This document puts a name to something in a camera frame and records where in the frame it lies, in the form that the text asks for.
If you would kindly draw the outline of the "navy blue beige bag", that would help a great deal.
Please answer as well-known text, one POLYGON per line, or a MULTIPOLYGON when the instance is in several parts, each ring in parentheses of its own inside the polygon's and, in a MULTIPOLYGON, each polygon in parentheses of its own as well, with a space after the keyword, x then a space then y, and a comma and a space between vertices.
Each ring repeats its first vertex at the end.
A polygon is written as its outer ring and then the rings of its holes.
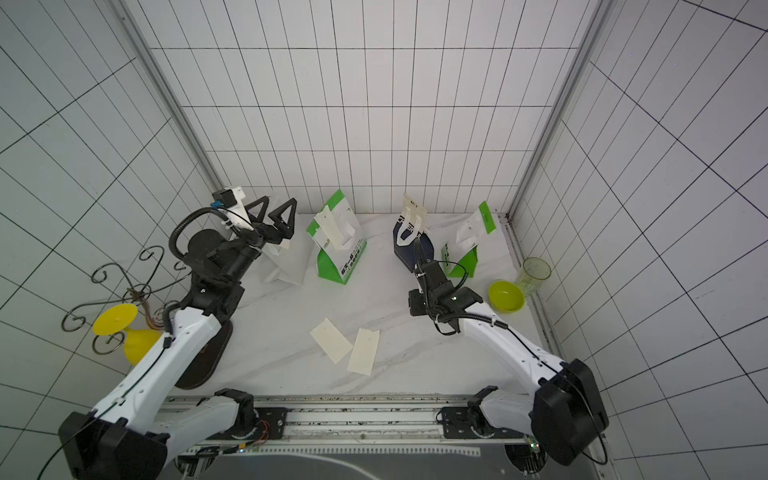
POLYGON ((434 259, 434 246, 426 224, 426 209, 404 194, 403 209, 393 228, 393 251, 409 272, 413 272, 417 264, 417 246, 421 247, 426 261, 434 259))

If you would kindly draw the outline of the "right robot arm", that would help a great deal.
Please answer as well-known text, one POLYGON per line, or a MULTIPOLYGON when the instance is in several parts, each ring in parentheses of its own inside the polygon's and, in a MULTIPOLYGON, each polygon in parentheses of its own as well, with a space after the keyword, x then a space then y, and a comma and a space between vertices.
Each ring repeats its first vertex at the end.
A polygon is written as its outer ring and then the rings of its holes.
POLYGON ((494 439, 502 432, 520 435, 522 444, 506 446, 510 462, 528 462, 531 472, 547 460, 572 464, 602 443, 608 415, 592 370, 580 360, 566 362, 535 345, 504 322, 482 297, 453 284, 439 260, 429 258, 417 241, 412 272, 418 282, 409 293, 409 311, 429 318, 443 336, 464 335, 507 367, 522 393, 488 385, 472 396, 457 420, 441 419, 445 432, 494 439))

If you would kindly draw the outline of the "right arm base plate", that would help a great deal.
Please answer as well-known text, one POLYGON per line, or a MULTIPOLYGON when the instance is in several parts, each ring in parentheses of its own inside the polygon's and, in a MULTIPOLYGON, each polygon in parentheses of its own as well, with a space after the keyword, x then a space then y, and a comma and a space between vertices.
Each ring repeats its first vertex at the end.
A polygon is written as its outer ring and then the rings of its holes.
POLYGON ((520 432, 493 427, 478 407, 443 407, 436 414, 443 436, 454 440, 522 439, 520 432))

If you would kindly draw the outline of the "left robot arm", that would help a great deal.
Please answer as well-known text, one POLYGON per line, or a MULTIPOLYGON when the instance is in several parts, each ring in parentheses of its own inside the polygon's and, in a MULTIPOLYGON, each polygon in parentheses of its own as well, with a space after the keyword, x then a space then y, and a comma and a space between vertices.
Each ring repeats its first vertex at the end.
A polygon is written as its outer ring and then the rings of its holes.
POLYGON ((267 244, 293 237, 297 201, 270 210, 234 189, 182 219, 169 236, 171 254, 190 268, 185 297, 165 307, 164 331, 137 366, 88 413, 71 413, 58 436, 74 479, 155 479, 191 447, 217 435, 256 440, 269 425, 251 394, 225 388, 171 420, 155 420, 171 390, 213 343, 221 354, 244 294, 241 280, 267 244))

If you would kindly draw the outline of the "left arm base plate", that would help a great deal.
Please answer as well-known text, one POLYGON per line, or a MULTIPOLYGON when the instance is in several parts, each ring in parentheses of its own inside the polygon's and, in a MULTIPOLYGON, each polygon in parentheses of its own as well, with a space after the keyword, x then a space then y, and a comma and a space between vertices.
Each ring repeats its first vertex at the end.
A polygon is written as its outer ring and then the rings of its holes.
POLYGON ((208 438, 208 441, 263 442, 280 440, 287 425, 288 409, 282 407, 256 408, 255 420, 244 433, 225 431, 208 438))

